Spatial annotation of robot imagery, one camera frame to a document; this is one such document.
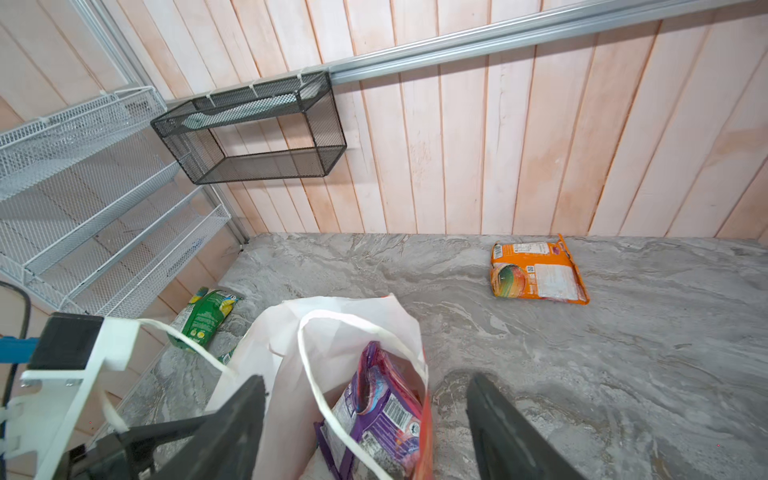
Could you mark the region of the aluminium frame rail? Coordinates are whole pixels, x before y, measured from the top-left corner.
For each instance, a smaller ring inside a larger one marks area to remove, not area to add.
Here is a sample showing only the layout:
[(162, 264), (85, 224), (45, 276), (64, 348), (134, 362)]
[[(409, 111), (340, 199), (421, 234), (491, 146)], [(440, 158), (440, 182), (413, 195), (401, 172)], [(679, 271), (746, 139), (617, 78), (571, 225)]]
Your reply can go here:
[(615, 153), (661, 139), (732, 1), (77, 1), (119, 70), (172, 103), (330, 75), (326, 176), (219, 186), (243, 231), (547, 234), (565, 179), (589, 231)]

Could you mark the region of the purple candy bag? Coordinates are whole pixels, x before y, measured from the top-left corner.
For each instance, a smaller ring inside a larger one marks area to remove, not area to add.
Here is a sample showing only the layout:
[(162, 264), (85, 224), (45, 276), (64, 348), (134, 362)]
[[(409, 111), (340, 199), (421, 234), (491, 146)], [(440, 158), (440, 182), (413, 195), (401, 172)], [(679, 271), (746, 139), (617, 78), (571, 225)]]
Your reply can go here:
[(410, 362), (372, 341), (332, 413), (393, 479), (409, 479), (420, 458), (423, 394)]

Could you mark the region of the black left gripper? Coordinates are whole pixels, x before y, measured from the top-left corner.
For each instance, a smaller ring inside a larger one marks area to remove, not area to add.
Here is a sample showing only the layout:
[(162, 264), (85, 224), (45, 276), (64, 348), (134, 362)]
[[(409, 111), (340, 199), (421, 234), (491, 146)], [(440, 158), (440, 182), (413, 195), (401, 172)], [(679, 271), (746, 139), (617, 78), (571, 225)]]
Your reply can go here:
[(87, 450), (84, 445), (65, 452), (54, 479), (148, 479), (157, 469), (154, 452), (163, 445), (193, 436), (209, 419), (200, 417), (139, 426), (112, 433)]

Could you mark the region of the orange candy bag by wall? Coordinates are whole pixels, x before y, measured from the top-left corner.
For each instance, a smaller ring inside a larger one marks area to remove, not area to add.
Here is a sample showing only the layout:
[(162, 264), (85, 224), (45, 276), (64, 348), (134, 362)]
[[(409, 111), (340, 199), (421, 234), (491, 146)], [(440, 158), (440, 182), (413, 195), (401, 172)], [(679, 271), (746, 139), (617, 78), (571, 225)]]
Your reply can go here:
[(491, 250), (490, 285), (497, 298), (590, 303), (579, 268), (562, 235), (555, 242), (496, 242)]

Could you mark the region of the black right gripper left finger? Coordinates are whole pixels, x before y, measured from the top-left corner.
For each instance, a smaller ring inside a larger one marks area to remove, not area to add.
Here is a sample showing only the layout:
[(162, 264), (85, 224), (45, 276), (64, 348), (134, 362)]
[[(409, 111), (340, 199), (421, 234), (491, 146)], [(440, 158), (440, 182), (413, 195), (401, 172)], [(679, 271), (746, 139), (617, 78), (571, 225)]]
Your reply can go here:
[(249, 479), (259, 451), (266, 405), (262, 377), (248, 378), (218, 411), (160, 424), (161, 445), (187, 443), (153, 479)]

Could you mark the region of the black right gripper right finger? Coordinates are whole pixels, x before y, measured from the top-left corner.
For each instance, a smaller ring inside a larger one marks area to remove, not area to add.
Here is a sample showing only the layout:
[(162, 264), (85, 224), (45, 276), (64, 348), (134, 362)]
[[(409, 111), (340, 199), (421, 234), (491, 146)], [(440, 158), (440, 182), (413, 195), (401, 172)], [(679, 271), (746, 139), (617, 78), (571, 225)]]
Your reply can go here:
[(484, 374), (471, 377), (466, 400), (481, 479), (583, 477)]

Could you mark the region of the green candy bag far left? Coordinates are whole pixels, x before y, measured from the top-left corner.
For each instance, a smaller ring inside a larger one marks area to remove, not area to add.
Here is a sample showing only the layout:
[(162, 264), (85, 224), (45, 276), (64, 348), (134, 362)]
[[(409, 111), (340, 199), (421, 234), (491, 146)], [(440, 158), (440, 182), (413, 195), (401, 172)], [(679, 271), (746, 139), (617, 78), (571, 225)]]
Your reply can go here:
[(171, 326), (206, 349), (241, 297), (226, 289), (201, 287)]

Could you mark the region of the red paper bag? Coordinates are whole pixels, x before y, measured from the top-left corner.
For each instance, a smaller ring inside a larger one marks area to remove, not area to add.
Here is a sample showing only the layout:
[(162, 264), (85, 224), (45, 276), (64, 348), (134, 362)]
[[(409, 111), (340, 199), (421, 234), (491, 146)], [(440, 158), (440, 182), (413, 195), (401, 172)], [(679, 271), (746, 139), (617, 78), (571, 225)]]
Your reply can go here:
[(314, 423), (326, 420), (339, 431), (330, 403), (350, 383), (372, 341), (409, 363), (412, 388), (427, 392), (419, 322), (393, 295), (284, 301), (253, 321), (206, 407), (219, 409), (248, 378), (263, 378), (268, 397), (253, 478), (297, 479), (304, 473), (314, 452)]

